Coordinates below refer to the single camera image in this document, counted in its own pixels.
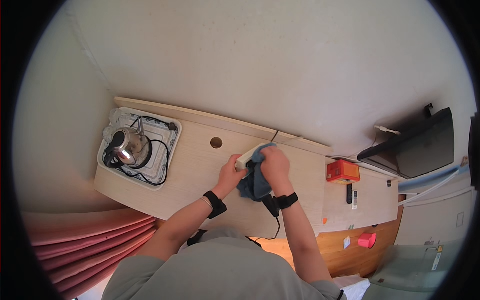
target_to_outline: black remote control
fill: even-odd
[[[352,184],[347,185],[347,203],[352,204]]]

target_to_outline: cable hole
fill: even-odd
[[[210,140],[210,146],[214,149],[218,149],[222,146],[223,142],[222,139],[219,137],[214,137]]]

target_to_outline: wrist band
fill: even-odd
[[[297,197],[296,193],[293,193],[290,196],[280,196],[280,197],[275,197],[276,199],[276,204],[279,209],[284,209],[287,207],[290,207],[292,204],[294,204],[299,198]]]
[[[207,203],[208,206],[213,210],[212,204],[210,203],[210,201],[207,200],[207,198],[205,198],[205,196],[202,196],[200,199],[202,199],[203,201],[205,201],[205,203]]]
[[[208,215],[209,219],[216,217],[217,215],[227,211],[227,206],[220,200],[212,191],[208,191],[204,194],[208,201],[212,205],[213,211]]]

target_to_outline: pink container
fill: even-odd
[[[376,233],[362,233],[359,236],[358,244],[359,246],[362,246],[365,248],[371,248],[373,247],[373,245],[375,245],[376,240],[377,240]]]

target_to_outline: electric kettle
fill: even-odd
[[[152,142],[144,134],[142,116],[138,118],[136,130],[130,127],[118,128],[105,148],[105,153],[103,163],[109,168],[119,168],[124,164],[132,169],[145,166],[152,156]]]

